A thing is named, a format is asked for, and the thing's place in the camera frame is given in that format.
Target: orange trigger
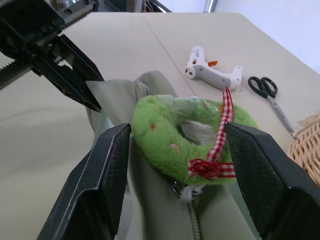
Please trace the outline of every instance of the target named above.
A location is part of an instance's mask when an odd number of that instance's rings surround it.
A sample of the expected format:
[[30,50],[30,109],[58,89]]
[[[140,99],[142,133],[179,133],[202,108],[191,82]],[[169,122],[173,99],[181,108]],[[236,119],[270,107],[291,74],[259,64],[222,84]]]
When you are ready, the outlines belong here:
[[218,64],[218,61],[210,61],[210,62],[208,62],[208,66],[209,67],[213,67],[213,66],[215,66],[217,64]]

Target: white wall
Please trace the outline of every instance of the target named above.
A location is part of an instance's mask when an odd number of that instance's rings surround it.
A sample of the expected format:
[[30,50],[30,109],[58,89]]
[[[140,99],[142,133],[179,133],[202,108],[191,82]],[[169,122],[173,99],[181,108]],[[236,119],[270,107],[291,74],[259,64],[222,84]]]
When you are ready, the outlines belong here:
[[243,14],[320,73],[319,0],[219,0],[215,12]]

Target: wicker basket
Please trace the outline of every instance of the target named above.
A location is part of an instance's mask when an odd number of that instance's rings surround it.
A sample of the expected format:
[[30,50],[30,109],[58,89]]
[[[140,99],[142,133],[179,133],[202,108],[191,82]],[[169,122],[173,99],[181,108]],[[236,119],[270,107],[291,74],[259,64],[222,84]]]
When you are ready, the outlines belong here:
[[320,187],[320,121],[300,130],[297,138],[289,148],[288,156]]

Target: scissor blade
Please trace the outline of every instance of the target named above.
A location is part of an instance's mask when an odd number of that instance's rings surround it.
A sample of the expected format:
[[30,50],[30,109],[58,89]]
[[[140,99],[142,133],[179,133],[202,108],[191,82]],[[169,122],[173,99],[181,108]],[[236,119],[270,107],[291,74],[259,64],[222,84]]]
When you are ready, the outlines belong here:
[[282,124],[285,126],[285,128],[288,130],[288,132],[291,134],[291,136],[293,135],[293,133],[295,132],[295,130],[292,128],[289,120],[286,118],[284,112],[281,110],[280,106],[278,105],[278,103],[271,97],[268,96],[267,99],[269,100],[269,102],[271,103],[276,115],[278,116],[278,118],[280,119],[280,121],[282,122]]

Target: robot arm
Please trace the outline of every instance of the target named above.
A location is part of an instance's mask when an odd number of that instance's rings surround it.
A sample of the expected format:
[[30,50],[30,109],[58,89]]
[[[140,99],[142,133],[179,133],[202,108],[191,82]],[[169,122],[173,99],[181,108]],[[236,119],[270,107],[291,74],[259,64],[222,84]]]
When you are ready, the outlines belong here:
[[[98,6],[98,0],[82,0],[56,12],[44,0],[0,0],[0,51],[13,59],[0,69],[0,90],[32,70],[67,97],[100,112],[86,81],[103,77],[67,36],[59,35]],[[63,60],[72,68],[60,66]]]

